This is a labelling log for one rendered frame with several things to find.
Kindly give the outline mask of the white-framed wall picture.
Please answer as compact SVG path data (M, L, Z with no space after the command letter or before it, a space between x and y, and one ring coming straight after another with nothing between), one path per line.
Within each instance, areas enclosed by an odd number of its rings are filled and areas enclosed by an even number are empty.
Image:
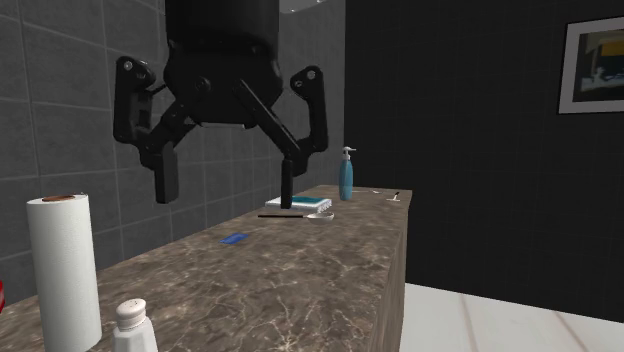
M624 16L566 25L558 112L624 113Z

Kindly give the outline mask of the blue soap pump bottle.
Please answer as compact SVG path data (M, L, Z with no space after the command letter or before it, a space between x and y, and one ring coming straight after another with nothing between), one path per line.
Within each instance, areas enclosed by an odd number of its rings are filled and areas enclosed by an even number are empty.
M342 161L339 171L339 197L343 201L350 200L353 192L353 166L350 153L355 148L345 146L342 148Z

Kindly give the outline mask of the white box with teal top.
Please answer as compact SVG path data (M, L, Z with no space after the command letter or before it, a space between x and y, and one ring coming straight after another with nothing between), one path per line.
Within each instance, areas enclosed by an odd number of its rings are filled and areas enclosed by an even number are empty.
M292 196L290 209L307 212L324 212L332 206L332 200L328 198Z

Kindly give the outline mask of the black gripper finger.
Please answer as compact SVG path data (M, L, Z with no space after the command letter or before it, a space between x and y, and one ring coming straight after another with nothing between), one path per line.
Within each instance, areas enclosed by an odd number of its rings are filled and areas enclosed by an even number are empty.
M293 92L307 103L309 135L296 140L281 120L252 88L240 79L233 88L234 95L252 116L254 122L283 154L281 163L280 207L292 206L293 180L307 172L308 159L313 153L328 148L328 125L324 90L324 76L318 66L307 66L290 78Z

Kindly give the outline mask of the white salt shaker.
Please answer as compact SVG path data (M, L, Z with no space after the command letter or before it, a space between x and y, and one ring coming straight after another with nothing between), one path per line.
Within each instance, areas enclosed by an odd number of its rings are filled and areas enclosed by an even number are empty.
M112 352L158 352L151 320L146 314L146 301L129 299L116 308Z

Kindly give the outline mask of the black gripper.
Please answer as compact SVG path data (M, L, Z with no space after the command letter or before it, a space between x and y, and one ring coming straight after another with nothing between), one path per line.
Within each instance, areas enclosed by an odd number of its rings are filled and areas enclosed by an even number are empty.
M176 99L156 125L152 100L164 87L150 88L156 75L145 62L116 60L113 136L137 148L141 165L154 174L158 203L179 196L175 146L194 127L185 120L200 77L210 83L192 110L200 123L255 126L234 94L240 81L267 107L280 97L279 6L280 0L165 0L169 56L163 75Z

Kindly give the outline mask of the white paper towel roll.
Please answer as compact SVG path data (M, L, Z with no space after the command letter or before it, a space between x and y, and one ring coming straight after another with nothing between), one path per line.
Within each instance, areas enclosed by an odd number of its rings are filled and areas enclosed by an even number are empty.
M89 197L26 203L45 352L87 352L102 337Z

